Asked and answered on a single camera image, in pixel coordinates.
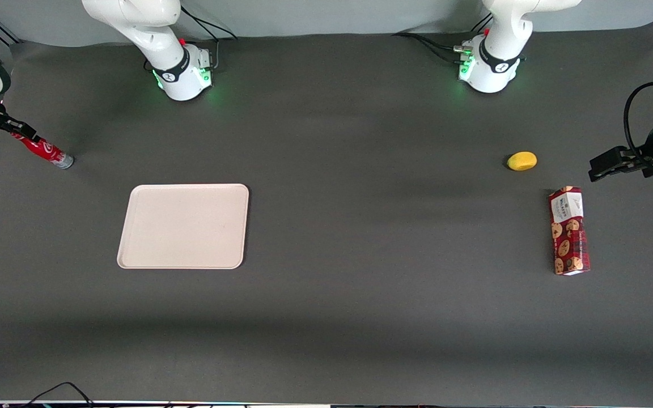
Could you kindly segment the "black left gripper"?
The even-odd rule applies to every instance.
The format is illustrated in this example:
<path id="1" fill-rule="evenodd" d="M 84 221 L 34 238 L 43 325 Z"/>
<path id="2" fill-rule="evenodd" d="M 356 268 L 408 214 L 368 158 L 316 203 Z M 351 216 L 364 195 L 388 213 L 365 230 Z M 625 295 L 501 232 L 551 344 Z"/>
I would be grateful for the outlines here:
<path id="1" fill-rule="evenodd" d="M 653 176 L 653 129 L 640 146 L 633 142 L 629 131 L 625 132 L 625 138 L 629 148 L 616 146 L 603 154 L 604 159 L 589 161 L 590 182 L 597 182 L 607 176 L 628 171 L 642 171 L 645 178 Z"/>

